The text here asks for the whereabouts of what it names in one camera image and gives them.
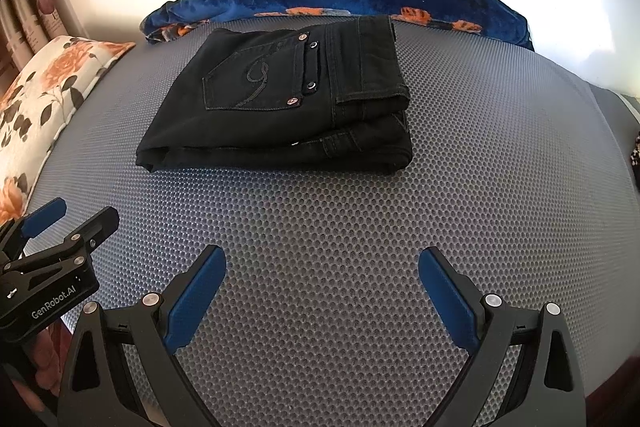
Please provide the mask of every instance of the curtain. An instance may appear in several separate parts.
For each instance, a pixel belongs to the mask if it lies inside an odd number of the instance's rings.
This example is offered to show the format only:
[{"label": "curtain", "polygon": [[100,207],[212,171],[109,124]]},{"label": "curtain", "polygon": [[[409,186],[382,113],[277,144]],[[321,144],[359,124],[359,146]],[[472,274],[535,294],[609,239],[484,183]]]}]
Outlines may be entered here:
[{"label": "curtain", "polygon": [[53,0],[0,0],[0,96],[34,54],[67,34]]}]

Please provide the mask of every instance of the orange flower pattern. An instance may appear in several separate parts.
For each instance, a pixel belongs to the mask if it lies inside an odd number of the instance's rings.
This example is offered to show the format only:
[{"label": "orange flower pattern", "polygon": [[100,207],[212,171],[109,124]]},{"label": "orange flower pattern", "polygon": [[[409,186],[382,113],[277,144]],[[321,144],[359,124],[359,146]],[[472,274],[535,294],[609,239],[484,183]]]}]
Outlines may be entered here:
[{"label": "orange flower pattern", "polygon": [[110,52],[114,57],[122,55],[124,52],[132,49],[135,44],[133,42],[124,42],[117,44],[116,42],[100,42],[100,47]]},{"label": "orange flower pattern", "polygon": [[459,32],[480,33],[482,31],[482,26],[473,22],[460,20],[454,22],[451,25],[451,29]]},{"label": "orange flower pattern", "polygon": [[13,81],[11,86],[8,87],[8,89],[4,92],[2,98],[0,98],[0,111],[4,111],[9,105],[9,102],[11,102],[15,98],[15,88],[18,86],[19,81],[20,74],[15,77],[15,80]]},{"label": "orange flower pattern", "polygon": [[91,41],[78,41],[61,53],[42,74],[41,85],[43,91],[59,86],[69,76],[76,73],[89,58],[89,51],[93,47]]},{"label": "orange flower pattern", "polygon": [[324,8],[305,8],[305,7],[297,7],[297,8],[287,8],[287,15],[325,15]]},{"label": "orange flower pattern", "polygon": [[409,6],[403,6],[400,10],[400,15],[392,15],[391,18],[396,21],[412,22],[422,26],[429,24],[432,19],[431,14],[426,10]]},{"label": "orange flower pattern", "polygon": [[24,196],[18,188],[15,178],[6,178],[0,192],[0,223],[22,216]]}]

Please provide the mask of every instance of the bed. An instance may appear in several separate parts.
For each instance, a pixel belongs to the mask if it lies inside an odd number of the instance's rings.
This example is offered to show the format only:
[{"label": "bed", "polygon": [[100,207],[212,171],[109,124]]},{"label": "bed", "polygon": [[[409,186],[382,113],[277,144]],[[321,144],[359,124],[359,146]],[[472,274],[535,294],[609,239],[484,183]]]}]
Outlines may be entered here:
[{"label": "bed", "polygon": [[[206,244],[220,245],[228,275],[178,358],[225,427],[422,425],[466,358],[418,280],[428,245],[513,305],[558,302],[586,394],[597,390],[640,343],[640,208],[628,164],[640,124],[615,93],[546,58],[394,22],[414,161],[391,177],[135,166],[167,90],[213,28],[335,20],[209,23],[136,46],[52,150],[30,209],[61,196],[68,212],[30,248],[116,207],[120,229],[94,255],[93,298],[109,308],[162,289]],[[65,317],[70,328],[78,313]],[[480,425],[496,414],[516,357],[511,348]]]}]

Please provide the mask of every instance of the folded black jeans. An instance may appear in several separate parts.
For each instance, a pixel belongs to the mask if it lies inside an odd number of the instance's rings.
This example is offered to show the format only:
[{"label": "folded black jeans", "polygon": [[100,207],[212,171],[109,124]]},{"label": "folded black jeans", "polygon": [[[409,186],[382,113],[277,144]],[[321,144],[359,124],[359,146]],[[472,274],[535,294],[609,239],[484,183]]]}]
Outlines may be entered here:
[{"label": "folded black jeans", "polygon": [[412,159],[408,102],[388,17],[219,28],[168,91],[136,163],[393,172]]}]

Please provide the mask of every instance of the white pillow with orange roses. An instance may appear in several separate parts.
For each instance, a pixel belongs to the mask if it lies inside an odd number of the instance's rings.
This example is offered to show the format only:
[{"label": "white pillow with orange roses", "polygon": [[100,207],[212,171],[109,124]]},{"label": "white pillow with orange roses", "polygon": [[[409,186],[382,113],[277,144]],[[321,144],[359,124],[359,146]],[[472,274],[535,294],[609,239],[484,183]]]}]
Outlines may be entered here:
[{"label": "white pillow with orange roses", "polygon": [[24,214],[58,136],[105,71],[134,45],[56,37],[0,99],[0,225]]}]

